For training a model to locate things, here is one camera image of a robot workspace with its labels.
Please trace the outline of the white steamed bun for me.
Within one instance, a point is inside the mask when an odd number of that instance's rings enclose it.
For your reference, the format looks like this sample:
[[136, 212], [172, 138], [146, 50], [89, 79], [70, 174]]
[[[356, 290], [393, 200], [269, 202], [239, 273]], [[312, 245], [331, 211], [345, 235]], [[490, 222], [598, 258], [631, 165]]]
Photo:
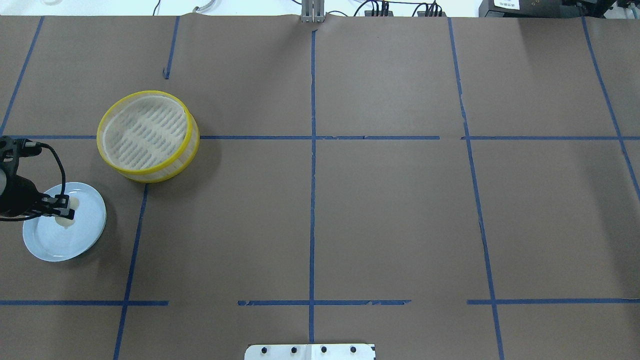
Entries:
[[58, 216], [55, 216], [55, 223], [58, 226], [69, 228], [76, 222], [76, 210], [80, 207], [80, 199], [75, 196], [71, 196], [56, 210], [59, 212]]

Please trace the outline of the white pedestal column base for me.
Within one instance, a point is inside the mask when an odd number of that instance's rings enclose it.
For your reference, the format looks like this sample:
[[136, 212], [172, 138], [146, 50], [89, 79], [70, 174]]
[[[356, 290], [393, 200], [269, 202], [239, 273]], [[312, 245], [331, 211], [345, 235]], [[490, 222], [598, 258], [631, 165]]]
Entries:
[[374, 344], [254, 344], [247, 347], [245, 360], [375, 360]]

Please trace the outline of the light blue plate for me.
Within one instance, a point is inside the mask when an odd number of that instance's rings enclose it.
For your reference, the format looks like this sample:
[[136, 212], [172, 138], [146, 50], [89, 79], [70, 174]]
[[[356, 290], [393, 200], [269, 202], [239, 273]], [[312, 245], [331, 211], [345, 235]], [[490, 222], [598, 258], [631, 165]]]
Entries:
[[22, 225], [23, 243], [34, 257], [46, 262], [62, 262], [82, 255], [100, 238], [106, 226], [106, 205], [94, 187], [83, 182], [67, 182], [73, 219], [42, 216]]

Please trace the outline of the black computer box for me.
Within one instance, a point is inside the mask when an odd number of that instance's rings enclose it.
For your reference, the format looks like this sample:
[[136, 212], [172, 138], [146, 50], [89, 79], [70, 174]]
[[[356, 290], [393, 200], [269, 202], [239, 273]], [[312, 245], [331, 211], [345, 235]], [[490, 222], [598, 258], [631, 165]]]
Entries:
[[482, 0], [479, 18], [562, 18], [561, 0]]

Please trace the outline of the aluminium frame post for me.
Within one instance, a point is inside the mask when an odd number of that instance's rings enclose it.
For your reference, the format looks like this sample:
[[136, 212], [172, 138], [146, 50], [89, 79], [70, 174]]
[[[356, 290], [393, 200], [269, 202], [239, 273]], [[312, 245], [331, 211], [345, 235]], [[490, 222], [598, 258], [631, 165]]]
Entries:
[[301, 4], [302, 23], [324, 23], [326, 19], [324, 0], [298, 0]]

